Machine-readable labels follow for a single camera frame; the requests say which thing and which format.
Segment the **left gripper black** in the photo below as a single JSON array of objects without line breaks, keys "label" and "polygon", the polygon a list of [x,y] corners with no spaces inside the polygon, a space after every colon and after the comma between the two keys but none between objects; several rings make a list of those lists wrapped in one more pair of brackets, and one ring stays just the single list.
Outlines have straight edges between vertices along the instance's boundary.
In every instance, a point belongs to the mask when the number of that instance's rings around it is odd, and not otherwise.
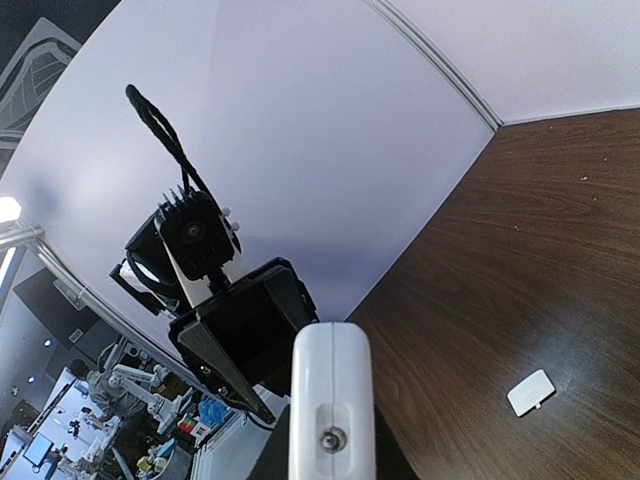
[{"label": "left gripper black", "polygon": [[295,336],[317,322],[293,264],[275,257],[173,321],[169,339],[209,393],[231,408],[274,420],[253,387],[290,393]]}]

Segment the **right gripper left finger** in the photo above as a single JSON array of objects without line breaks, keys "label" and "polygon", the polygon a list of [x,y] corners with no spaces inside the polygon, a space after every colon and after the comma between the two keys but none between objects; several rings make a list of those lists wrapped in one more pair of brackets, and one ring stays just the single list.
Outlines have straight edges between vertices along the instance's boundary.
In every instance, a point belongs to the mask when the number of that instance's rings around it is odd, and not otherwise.
[{"label": "right gripper left finger", "polygon": [[290,406],[286,406],[252,468],[252,480],[287,480]]}]

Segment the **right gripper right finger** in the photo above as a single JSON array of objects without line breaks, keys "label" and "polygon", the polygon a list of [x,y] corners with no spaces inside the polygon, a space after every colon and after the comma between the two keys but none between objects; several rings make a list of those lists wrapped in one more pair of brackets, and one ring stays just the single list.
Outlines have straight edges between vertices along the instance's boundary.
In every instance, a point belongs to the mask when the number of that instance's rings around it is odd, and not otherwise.
[{"label": "right gripper right finger", "polygon": [[376,479],[412,480],[415,472],[377,405],[374,406]]}]

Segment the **white remote control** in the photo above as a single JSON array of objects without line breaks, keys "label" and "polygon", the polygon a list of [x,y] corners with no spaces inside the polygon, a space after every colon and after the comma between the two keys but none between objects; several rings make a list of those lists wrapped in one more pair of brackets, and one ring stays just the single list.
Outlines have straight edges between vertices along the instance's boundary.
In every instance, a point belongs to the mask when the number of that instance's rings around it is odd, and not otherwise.
[{"label": "white remote control", "polygon": [[296,336],[288,477],[376,477],[370,345],[352,323],[314,323]]}]

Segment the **white battery cover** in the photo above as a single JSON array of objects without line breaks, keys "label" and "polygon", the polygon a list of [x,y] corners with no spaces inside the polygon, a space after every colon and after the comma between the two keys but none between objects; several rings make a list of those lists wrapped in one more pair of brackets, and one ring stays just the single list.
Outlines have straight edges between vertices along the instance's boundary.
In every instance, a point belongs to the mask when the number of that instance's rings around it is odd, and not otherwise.
[{"label": "white battery cover", "polygon": [[556,392],[556,388],[543,369],[538,369],[519,382],[507,393],[507,400],[515,415],[522,417]]}]

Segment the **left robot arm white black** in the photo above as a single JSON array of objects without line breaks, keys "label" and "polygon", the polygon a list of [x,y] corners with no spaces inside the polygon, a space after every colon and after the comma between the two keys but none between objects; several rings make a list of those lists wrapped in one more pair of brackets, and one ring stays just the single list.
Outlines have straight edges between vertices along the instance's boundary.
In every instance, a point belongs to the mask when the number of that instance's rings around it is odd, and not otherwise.
[{"label": "left robot arm white black", "polygon": [[110,276],[153,314],[163,310],[162,298],[179,301],[169,339],[206,391],[231,408],[274,423],[274,413],[255,388],[261,385],[280,397],[290,393],[295,337],[318,320],[293,265],[276,257],[234,283],[209,287],[208,298],[195,307],[180,283],[155,281],[136,264],[131,269],[145,292],[135,290],[117,269]]}]

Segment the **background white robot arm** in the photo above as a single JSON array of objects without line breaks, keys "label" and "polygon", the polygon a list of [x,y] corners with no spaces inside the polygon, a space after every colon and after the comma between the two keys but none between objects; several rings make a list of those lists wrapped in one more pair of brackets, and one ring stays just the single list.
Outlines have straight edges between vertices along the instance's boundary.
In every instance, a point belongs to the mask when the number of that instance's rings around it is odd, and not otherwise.
[{"label": "background white robot arm", "polygon": [[269,426],[260,423],[248,413],[232,411],[220,399],[190,389],[181,397],[173,400],[155,392],[169,374],[162,365],[157,364],[152,373],[140,369],[113,365],[102,367],[92,375],[90,398],[100,406],[106,417],[117,416],[121,425],[135,429],[134,419],[142,412],[153,417],[159,423],[159,433],[169,432],[181,426],[184,419],[193,425],[189,428],[196,441],[197,455],[193,463],[194,479],[212,479],[213,451],[233,436],[229,426],[234,420],[250,421],[254,427],[268,433],[259,444],[261,450],[252,458],[245,459],[245,465],[251,468],[250,479],[286,479],[288,477],[288,448],[290,406],[285,405],[281,414]]}]

